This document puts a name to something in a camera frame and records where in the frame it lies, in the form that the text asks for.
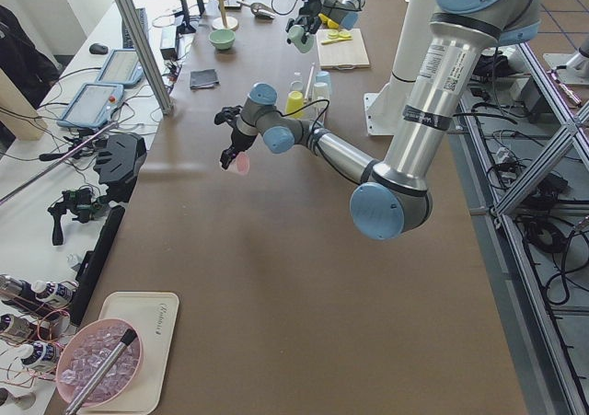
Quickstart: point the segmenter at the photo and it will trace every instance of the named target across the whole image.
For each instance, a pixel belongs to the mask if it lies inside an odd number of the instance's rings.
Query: white tray
[[[95,409],[81,409],[79,413],[147,415],[157,407],[178,306],[178,296],[173,293],[119,292],[107,297],[99,318],[122,318],[133,325],[143,343],[143,363],[129,387],[118,397]]]

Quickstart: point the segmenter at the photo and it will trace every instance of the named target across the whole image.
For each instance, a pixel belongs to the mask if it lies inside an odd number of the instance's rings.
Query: metal pole
[[[157,99],[157,104],[164,114],[169,114],[172,111],[172,101],[167,94],[166,87],[162,80],[162,76],[159,73],[159,69],[156,64],[156,58],[151,51],[149,46],[149,40],[142,30],[139,17],[135,13],[135,5],[133,0],[114,0],[119,12],[121,13],[122,22],[125,24],[133,40],[139,62],[144,68],[147,82],[151,86],[154,96]]]

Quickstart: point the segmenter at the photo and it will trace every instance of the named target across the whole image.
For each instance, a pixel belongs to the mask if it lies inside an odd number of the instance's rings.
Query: black clamp
[[[221,158],[219,159],[222,169],[228,169],[229,165],[235,160],[237,155],[243,151],[249,150],[256,141],[257,136],[249,136],[242,133],[237,128],[237,119],[241,113],[241,109],[242,107],[240,105],[235,107],[223,107],[221,111],[214,116],[215,125],[227,123],[233,129],[231,132],[231,146],[226,150],[223,150]]]
[[[315,34],[321,27],[321,19],[319,19],[319,13],[321,13],[321,0],[302,0],[303,6],[298,10],[298,17],[296,19],[289,18],[286,24],[286,32],[288,32],[292,26],[301,26],[305,29],[305,34],[301,38],[301,41],[305,44],[308,35]]]
[[[56,247],[64,243],[62,215],[69,211],[75,216],[72,220],[85,224],[93,220],[97,212],[108,202],[104,196],[92,199],[92,189],[90,188],[65,190],[62,191],[62,196],[62,201],[54,203],[47,209],[53,217],[52,243]]]

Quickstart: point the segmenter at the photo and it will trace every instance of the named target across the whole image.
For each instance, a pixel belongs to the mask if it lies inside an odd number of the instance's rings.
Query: black stand
[[[188,9],[188,4],[186,0],[180,0],[180,2],[182,4],[182,11],[178,12],[175,16],[182,16],[182,20],[179,24],[177,24],[177,32],[181,35],[184,35],[186,33],[194,33],[196,31],[198,23],[196,21],[191,20],[191,13]],[[196,0],[196,4],[199,7],[199,13],[202,15],[204,13],[204,1]]]

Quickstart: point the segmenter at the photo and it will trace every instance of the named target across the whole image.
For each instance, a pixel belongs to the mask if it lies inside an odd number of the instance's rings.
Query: plastic bottle
[[[32,284],[37,300],[55,309],[67,307],[74,299],[74,287],[65,283],[37,281]]]
[[[49,330],[44,327],[39,328],[39,333],[43,339],[47,339],[50,335]],[[11,343],[38,340],[37,325],[26,318],[4,314],[0,317],[0,339]]]
[[[28,369],[37,372],[49,373],[57,367],[62,350],[53,343],[35,341],[32,344],[23,344],[17,348],[17,357]]]
[[[303,93],[304,89],[305,89],[305,85],[303,84],[303,81],[301,80],[301,73],[294,72],[294,78],[293,78],[293,82],[291,82],[290,91],[300,91],[301,93]]]
[[[37,300],[35,293],[30,289],[29,282],[6,274],[0,274],[0,300],[5,305],[12,306],[25,314],[32,314],[34,317],[46,318],[49,321],[60,317],[59,313],[49,315],[54,309]]]

